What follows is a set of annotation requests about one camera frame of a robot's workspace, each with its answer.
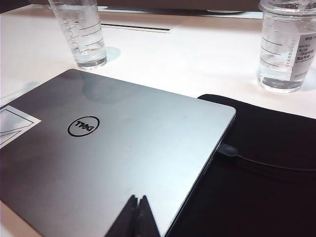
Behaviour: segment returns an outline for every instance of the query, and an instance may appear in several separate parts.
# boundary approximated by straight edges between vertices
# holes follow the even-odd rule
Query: dell logo
[[[94,126],[89,126],[88,123],[84,123],[79,120],[77,121],[75,126],[81,127],[82,129],[86,129],[87,131],[91,131],[92,129],[94,129]]]
[[[100,120],[95,116],[85,116],[76,119],[68,126],[68,133],[74,137],[83,137],[95,131]]]

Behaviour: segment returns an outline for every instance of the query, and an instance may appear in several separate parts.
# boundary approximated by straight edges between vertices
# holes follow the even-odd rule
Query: laptop lid
[[[68,70],[1,109],[1,200],[43,236],[102,237],[131,195],[146,195],[163,236],[234,116]]]

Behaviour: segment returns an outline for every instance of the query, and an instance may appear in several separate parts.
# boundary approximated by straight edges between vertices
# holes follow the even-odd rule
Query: plastic cup
[[[107,62],[96,0],[49,0],[79,67]]]
[[[303,84],[316,52],[316,1],[262,0],[259,84],[293,92]]]

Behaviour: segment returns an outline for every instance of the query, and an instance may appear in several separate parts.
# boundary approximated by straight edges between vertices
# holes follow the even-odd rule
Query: water
[[[81,68],[96,68],[107,62],[105,45],[103,42],[96,44],[93,48],[76,51],[72,49],[73,56]]]
[[[261,55],[261,58],[265,62],[269,62],[273,65],[279,65],[276,69],[274,66],[269,65],[260,59],[260,65],[258,69],[258,82],[259,84],[274,92],[294,92],[300,88],[303,84],[304,77],[297,81],[291,81],[292,65],[290,67],[285,66],[284,61],[277,61],[269,55]]]

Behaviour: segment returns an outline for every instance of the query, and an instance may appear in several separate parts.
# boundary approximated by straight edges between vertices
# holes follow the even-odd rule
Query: cup label
[[[290,81],[299,80],[310,68],[316,51],[316,33],[300,37]]]

